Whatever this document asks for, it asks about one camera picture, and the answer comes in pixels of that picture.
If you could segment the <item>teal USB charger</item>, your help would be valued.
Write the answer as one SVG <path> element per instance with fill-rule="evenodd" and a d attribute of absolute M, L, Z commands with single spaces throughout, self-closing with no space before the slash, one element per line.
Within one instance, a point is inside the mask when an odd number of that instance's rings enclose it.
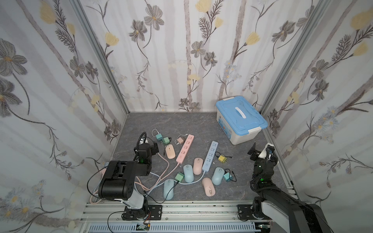
<path fill-rule="evenodd" d="M 156 137 L 157 141 L 162 141 L 163 140 L 162 134 L 157 134 L 155 137 Z"/>

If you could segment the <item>pink power strip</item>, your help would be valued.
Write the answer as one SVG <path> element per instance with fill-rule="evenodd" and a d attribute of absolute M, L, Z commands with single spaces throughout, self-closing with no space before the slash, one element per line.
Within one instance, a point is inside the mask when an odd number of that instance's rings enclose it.
<path fill-rule="evenodd" d="M 176 162 L 179 163 L 179 164 L 182 164 L 190 147 L 191 147 L 191 144 L 194 140 L 195 136 L 194 135 L 188 135 L 188 137 L 186 138 L 177 158 L 176 158 Z"/>

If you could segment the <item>yellow charger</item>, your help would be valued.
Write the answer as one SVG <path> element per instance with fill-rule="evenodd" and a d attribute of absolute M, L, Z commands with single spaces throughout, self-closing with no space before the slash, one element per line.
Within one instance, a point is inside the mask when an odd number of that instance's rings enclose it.
<path fill-rule="evenodd" d="M 220 155 L 219 157 L 218 157 L 218 160 L 221 162 L 221 163 L 226 163 L 226 161 L 227 161 L 227 157 L 225 157 L 225 156 L 223 156 L 223 155 Z"/>

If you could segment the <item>blue power strip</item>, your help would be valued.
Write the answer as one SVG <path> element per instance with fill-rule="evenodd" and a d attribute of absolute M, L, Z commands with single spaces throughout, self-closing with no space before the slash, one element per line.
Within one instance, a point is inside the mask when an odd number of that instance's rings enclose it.
<path fill-rule="evenodd" d="M 212 141 L 212 143 L 210 145 L 210 148 L 208 150 L 206 159 L 205 159 L 205 161 L 203 163 L 203 166 L 202 166 L 202 171 L 203 172 L 208 172 L 210 170 L 211 164 L 212 164 L 213 159 L 215 157 L 215 152 L 217 150 L 217 147 L 218 147 L 218 142 Z"/>

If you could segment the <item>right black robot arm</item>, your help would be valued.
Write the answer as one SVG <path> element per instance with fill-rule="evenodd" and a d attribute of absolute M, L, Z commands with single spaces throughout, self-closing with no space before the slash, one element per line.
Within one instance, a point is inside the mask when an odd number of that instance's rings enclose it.
<path fill-rule="evenodd" d="M 252 204 L 252 215 L 256 219 L 269 217 L 287 233 L 332 233 L 322 209 L 316 204 L 292 197 L 272 181 L 274 168 L 278 164 L 274 145 L 268 143 L 262 151 L 254 143 L 248 151 L 254 161 L 250 188 L 256 194 Z"/>

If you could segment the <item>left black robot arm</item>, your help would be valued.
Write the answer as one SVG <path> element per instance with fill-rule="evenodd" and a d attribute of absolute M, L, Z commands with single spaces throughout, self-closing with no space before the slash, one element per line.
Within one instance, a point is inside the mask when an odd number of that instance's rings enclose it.
<path fill-rule="evenodd" d="M 135 178 L 148 176 L 152 169 L 152 156 L 159 152 L 156 143 L 141 139 L 134 148 L 135 159 L 111 161 L 98 187 L 98 197 L 119 201 L 125 205 L 123 220 L 145 220 L 150 215 L 148 200 L 135 190 Z"/>

